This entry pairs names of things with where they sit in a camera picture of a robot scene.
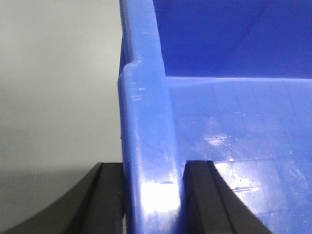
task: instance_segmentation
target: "blue plastic bin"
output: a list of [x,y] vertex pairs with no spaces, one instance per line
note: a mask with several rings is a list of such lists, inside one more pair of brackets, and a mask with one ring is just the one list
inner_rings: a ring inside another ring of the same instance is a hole
[[186,233],[213,160],[275,234],[312,233],[312,1],[121,0],[128,233]]

